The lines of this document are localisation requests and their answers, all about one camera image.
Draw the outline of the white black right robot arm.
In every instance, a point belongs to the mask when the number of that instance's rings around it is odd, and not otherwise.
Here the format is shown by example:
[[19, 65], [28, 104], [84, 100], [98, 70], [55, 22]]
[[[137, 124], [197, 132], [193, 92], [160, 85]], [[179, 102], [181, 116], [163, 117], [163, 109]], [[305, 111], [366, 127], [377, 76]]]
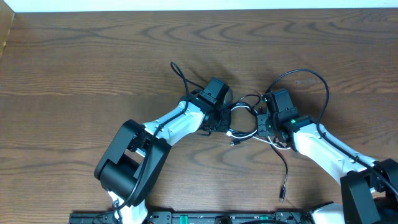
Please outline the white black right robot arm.
[[309, 116], [260, 114], [257, 128], [261, 137], [280, 137], [340, 185], [342, 203], [313, 209], [313, 223], [397, 223], [397, 161], [355, 151]]

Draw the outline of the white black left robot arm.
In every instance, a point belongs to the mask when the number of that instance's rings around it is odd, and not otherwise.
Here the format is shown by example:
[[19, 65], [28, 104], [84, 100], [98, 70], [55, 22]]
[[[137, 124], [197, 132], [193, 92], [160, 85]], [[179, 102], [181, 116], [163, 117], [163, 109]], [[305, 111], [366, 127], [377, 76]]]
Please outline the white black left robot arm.
[[199, 129], [227, 131], [229, 106], [224, 95], [189, 94], [159, 119], [144, 124], [132, 119], [123, 123], [94, 171], [113, 200], [118, 223], [142, 223], [146, 219], [145, 200], [172, 146]]

